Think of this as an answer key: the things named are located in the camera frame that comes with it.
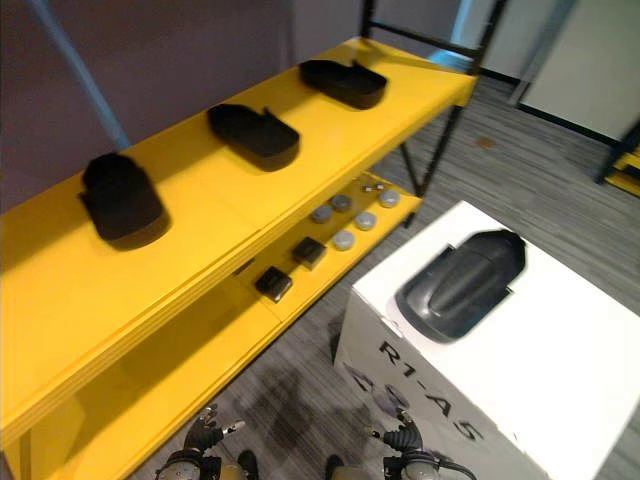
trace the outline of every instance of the purple wall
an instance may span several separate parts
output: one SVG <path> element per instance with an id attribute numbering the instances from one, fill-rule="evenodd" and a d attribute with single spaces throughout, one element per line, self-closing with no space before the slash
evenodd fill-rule
<path id="1" fill-rule="evenodd" d="M 380 0 L 380 16 L 449 37 L 457 0 Z M 355 36 L 359 0 L 52 0 L 132 142 Z M 23 0 L 2 0 L 2 210 L 113 146 Z M 430 50 L 379 35 L 415 53 Z"/>

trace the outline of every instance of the lower shelf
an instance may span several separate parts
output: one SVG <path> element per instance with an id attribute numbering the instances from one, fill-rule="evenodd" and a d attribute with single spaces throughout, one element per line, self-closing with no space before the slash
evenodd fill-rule
<path id="1" fill-rule="evenodd" d="M 636 153 L 625 153 L 615 163 L 614 167 L 618 170 L 623 170 L 627 165 L 640 169 L 640 149 L 636 150 Z"/>
<path id="2" fill-rule="evenodd" d="M 631 175 L 620 171 L 614 171 L 605 179 L 611 185 L 615 185 L 618 188 L 622 188 L 629 193 L 632 193 L 640 197 L 640 181 L 636 180 Z"/>
<path id="3" fill-rule="evenodd" d="M 243 271 L 219 284 L 35 425 L 29 433 L 31 477 L 117 479 L 131 473 L 418 208 L 420 199 L 396 187 L 391 188 L 401 193 L 400 203 L 391 209 L 381 207 L 375 192 L 361 191 L 363 184 L 377 181 L 369 174 L 354 180 L 343 192 L 354 200 L 351 213 L 334 212 L 323 225 L 308 219 L 300 222 Z M 371 231 L 359 231 L 352 223 L 362 210 L 377 216 Z M 341 228 L 356 237 L 355 245 L 344 252 L 330 245 L 330 238 Z M 327 245 L 326 256 L 312 271 L 291 259 L 291 250 L 305 236 Z M 269 265 L 293 279 L 293 287 L 277 304 L 260 296 L 253 286 Z M 19 443 L 6 450 L 16 480 L 20 480 Z"/>

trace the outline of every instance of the black oval object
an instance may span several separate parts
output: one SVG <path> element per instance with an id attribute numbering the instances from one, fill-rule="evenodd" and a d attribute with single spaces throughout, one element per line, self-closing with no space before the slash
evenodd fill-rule
<path id="1" fill-rule="evenodd" d="M 508 230 L 480 232 L 448 247 L 396 292 L 400 312 L 441 343 L 467 334 L 500 303 L 525 266 L 525 243 Z"/>
<path id="2" fill-rule="evenodd" d="M 385 77 L 356 61 L 347 67 L 331 60 L 309 60 L 299 68 L 304 83 L 361 110 L 377 105 L 387 85 Z"/>
<path id="3" fill-rule="evenodd" d="M 236 153 L 267 172 L 289 165 L 298 154 L 300 135 L 267 108 L 220 104 L 207 111 L 213 133 Z"/>
<path id="4" fill-rule="evenodd" d="M 129 157 L 109 153 L 89 162 L 79 196 L 100 238 L 117 250 L 161 237 L 171 221 L 146 172 Z"/>

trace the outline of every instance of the black cable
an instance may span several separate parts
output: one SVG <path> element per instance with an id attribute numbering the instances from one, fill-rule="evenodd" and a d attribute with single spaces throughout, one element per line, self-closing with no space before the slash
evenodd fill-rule
<path id="1" fill-rule="evenodd" d="M 467 467 L 463 467 L 462 465 L 458 465 L 457 463 L 447 462 L 446 460 L 443 460 L 440 462 L 440 468 L 455 470 L 457 472 L 464 473 L 471 480 L 478 480 L 471 470 L 469 470 Z"/>

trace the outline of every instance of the shelf board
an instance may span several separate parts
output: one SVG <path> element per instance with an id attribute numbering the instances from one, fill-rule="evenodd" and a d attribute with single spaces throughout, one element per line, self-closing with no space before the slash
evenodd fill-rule
<path id="1" fill-rule="evenodd" d="M 304 218 L 319 202 L 453 104 L 475 79 L 371 40 L 320 55 L 357 59 L 389 79 L 359 111 L 300 82 L 297 69 L 230 98 L 270 110 L 301 133 L 300 153 L 265 173 L 193 117 L 127 149 L 145 168 L 172 227 L 143 248 L 102 242 L 76 175 L 3 216 L 3 445 Z"/>
<path id="2" fill-rule="evenodd" d="M 611 185 L 615 185 L 618 188 L 640 197 L 640 182 L 630 175 L 622 172 L 613 172 L 608 175 L 605 180 Z"/>
<path id="3" fill-rule="evenodd" d="M 623 170 L 627 165 L 631 165 L 637 169 L 640 169 L 640 152 L 639 153 L 625 153 L 615 163 L 614 167 L 618 170 Z"/>
<path id="4" fill-rule="evenodd" d="M 392 209 L 380 207 L 375 194 L 359 189 L 361 182 L 374 179 L 377 177 L 359 177 L 345 190 L 354 198 L 352 214 L 335 214 L 325 225 L 304 219 L 244 271 L 205 294 L 34 425 L 32 478 L 116 479 L 131 473 L 300 312 L 418 208 L 421 199 L 397 187 L 393 188 L 402 192 L 400 203 Z M 351 217 L 360 209 L 378 216 L 373 230 L 354 229 Z M 356 233 L 352 249 L 340 252 L 328 246 L 326 256 L 312 271 L 289 262 L 291 250 L 305 236 L 328 242 L 341 228 Z M 253 287 L 255 273 L 271 264 L 288 271 L 294 282 L 278 304 L 259 296 Z M 20 464 L 18 443 L 7 449 L 15 474 Z"/>

